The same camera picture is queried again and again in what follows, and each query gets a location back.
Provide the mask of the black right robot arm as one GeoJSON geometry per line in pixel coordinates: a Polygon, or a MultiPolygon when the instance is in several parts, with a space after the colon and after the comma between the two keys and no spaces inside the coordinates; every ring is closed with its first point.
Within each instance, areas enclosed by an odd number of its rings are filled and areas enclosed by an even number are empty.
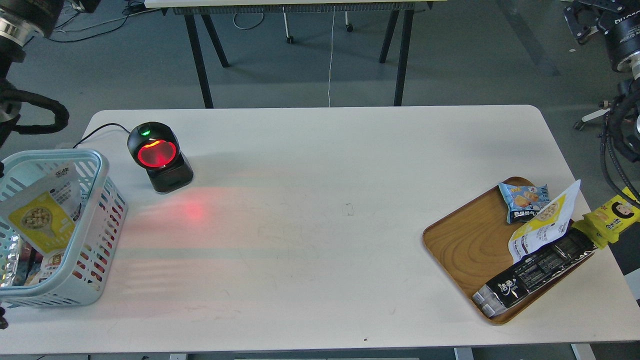
{"type": "Polygon", "coordinates": [[[632,203],[639,201],[639,178],[627,171],[639,164],[639,2],[637,0],[565,0],[562,15],[576,48],[601,47],[601,69],[584,60],[573,65],[576,82],[610,84],[610,91],[574,129],[598,128],[598,171],[608,189],[632,203]]]}

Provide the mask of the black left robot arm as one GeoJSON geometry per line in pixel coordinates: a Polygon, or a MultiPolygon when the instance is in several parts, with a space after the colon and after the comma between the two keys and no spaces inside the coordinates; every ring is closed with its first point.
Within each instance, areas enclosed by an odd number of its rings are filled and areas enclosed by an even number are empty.
{"type": "Polygon", "coordinates": [[[32,33],[50,38],[64,7],[63,0],[2,0],[0,2],[0,144],[5,145],[15,132],[21,135],[43,135],[61,132],[67,127],[70,114],[57,100],[34,92],[17,89],[7,75],[14,63],[24,61],[25,46],[32,33]],[[45,109],[54,115],[51,124],[20,125],[24,103],[45,109]]]}

